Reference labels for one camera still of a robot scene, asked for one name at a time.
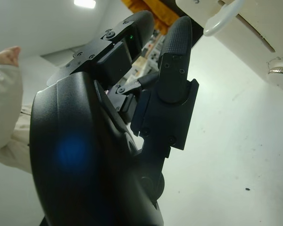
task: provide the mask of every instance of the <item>orange object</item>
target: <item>orange object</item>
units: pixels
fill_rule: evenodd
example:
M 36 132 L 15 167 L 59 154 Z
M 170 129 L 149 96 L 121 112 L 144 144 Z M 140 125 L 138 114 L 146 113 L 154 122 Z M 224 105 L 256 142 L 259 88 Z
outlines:
M 153 13 L 155 29 L 165 35 L 179 16 L 159 0 L 122 0 L 133 12 L 148 10 Z

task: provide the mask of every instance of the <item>person's hand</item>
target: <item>person's hand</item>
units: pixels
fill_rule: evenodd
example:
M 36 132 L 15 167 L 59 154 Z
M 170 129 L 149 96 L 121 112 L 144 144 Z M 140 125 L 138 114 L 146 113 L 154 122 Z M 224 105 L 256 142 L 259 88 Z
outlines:
M 13 65 L 19 67 L 18 58 L 21 48 L 14 46 L 0 52 L 0 65 Z

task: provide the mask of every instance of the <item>person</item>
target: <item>person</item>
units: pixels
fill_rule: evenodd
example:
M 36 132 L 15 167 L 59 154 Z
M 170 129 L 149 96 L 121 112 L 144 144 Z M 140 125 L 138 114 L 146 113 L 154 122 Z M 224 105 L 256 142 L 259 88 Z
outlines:
M 0 162 L 31 173 L 29 128 L 31 107 L 21 106 L 22 76 L 18 57 L 21 48 L 0 52 Z

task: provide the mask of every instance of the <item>ceiling light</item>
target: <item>ceiling light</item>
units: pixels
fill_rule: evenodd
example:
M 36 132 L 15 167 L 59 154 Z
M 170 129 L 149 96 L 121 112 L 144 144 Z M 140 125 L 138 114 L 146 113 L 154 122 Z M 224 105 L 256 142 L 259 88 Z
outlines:
M 95 0 L 75 0 L 76 6 L 82 6 L 86 8 L 94 8 L 95 7 Z

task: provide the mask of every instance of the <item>beige sleeve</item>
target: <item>beige sleeve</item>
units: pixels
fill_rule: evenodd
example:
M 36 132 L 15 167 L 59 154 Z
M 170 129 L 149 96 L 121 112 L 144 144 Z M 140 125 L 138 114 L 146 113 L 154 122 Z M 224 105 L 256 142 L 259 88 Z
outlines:
M 21 112 L 22 96 L 19 68 L 0 65 L 0 149 L 8 143 L 13 133 Z

